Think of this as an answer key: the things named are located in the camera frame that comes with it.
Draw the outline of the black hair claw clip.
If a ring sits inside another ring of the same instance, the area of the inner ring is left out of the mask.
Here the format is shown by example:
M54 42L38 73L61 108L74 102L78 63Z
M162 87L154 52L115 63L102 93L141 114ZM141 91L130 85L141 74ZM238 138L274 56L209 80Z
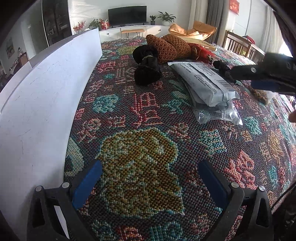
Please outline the black hair claw clip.
M220 75L228 82L236 83L236 80L231 76L231 69L221 60L214 61L213 66L218 70Z

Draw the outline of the grey plastic mail bag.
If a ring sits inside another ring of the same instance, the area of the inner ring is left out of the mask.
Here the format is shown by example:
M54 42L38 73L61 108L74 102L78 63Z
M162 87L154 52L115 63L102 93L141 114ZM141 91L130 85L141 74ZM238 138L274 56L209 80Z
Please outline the grey plastic mail bag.
M242 125L233 103L240 96L220 75L199 62L169 62L168 66L184 79L199 123L220 120Z

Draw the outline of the red mesh gift bag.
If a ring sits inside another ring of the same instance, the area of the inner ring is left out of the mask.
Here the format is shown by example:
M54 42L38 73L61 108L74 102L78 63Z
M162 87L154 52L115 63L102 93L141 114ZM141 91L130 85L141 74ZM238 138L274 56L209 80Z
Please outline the red mesh gift bag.
M215 54L211 51L195 43L189 43L188 45L191 48L191 59L208 64L212 64L214 62Z

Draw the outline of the brown knitted cloth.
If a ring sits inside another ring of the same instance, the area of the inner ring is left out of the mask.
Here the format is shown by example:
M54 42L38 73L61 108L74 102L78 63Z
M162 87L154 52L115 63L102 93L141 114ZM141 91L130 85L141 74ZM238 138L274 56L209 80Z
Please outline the brown knitted cloth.
M167 34L163 37L146 36L147 44L158 51L158 62L167 63L177 59L187 59L191 56L191 47L183 39Z

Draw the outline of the black cloth bundle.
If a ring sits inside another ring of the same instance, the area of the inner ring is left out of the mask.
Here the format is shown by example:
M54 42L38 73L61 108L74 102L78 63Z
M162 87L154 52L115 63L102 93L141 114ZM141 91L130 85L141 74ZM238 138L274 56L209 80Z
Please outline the black cloth bundle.
M150 45L141 45L134 49L133 59L137 64L134 71L134 80L138 86L148 86L162 78L161 69L158 63L159 53Z

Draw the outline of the wooden dining chair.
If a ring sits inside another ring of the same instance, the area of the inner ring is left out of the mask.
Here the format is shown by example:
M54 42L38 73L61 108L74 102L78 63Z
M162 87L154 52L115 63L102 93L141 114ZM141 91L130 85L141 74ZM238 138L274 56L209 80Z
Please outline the wooden dining chair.
M223 48L227 51L231 51L237 55L248 57L252 43L247 39L236 35L233 32L226 31L225 38L223 41Z

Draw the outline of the colourful woven table cloth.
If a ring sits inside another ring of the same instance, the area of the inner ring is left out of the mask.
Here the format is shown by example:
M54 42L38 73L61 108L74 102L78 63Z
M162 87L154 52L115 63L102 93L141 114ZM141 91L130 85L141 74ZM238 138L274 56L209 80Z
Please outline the colourful woven table cloth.
M145 42L102 44L73 121L64 179L95 159L103 166L79 210L94 238L201 240L221 213L198 175L203 159L243 188L263 185L277 202L295 181L295 125L281 97L264 105L243 81L234 85L242 124L200 124L170 66L161 66L160 81L135 84L132 52Z

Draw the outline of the grey curtain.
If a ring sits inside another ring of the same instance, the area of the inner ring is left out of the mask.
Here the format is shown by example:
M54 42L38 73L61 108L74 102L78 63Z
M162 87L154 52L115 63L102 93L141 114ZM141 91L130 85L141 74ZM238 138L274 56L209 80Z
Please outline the grey curtain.
M229 0L208 0L206 24L216 27L217 32L226 25Z

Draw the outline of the white storage box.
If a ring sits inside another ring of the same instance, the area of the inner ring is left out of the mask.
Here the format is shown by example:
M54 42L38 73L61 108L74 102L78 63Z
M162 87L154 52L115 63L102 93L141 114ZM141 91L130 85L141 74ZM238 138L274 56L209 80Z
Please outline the white storage box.
M34 188L58 187L82 93L102 57L99 31L53 44L1 91L1 212L20 240Z

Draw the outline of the covered standing air conditioner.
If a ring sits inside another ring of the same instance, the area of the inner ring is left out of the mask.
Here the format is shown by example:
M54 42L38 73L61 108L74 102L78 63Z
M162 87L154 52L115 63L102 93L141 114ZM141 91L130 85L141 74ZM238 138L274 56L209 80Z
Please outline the covered standing air conditioner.
M188 29L192 29L194 22L206 23L208 0L191 0Z

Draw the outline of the green potted plant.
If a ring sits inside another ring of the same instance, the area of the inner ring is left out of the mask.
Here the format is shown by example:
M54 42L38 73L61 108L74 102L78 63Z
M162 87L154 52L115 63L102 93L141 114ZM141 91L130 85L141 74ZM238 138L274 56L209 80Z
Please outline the green potted plant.
M165 12L159 11L158 18L161 19L163 25L169 26L175 21L176 16L173 14L168 14L166 11Z

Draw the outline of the small wooden bench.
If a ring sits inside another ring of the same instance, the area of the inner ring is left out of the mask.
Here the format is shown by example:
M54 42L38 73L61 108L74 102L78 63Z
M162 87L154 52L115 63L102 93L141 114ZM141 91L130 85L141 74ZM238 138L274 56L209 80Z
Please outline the small wooden bench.
M144 29L124 29L121 30L121 34L124 34L126 38L129 38L130 34L135 34L136 37L144 36Z

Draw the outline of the red flowers in vase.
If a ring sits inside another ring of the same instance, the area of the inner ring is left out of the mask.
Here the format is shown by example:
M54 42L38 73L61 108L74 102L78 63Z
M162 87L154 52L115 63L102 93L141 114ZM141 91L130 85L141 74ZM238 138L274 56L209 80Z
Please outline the red flowers in vase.
M85 27L85 21L80 21L73 27L73 31L76 34L80 33L84 30L84 27Z

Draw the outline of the green plant with red decor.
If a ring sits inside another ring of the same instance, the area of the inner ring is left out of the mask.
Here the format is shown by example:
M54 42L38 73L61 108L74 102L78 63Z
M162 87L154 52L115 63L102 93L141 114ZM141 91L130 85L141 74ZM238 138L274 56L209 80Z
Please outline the green plant with red decor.
M100 31L102 30L107 30L109 28L110 24L108 20L103 20L103 19L94 19L90 22L88 28L89 29L95 29L99 28Z

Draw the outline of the dark tall bookshelf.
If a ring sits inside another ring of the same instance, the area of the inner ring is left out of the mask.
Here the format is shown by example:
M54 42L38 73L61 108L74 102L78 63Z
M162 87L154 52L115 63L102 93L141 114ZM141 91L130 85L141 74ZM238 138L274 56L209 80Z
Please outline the dark tall bookshelf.
M67 0L42 1L42 15L49 46L72 35Z

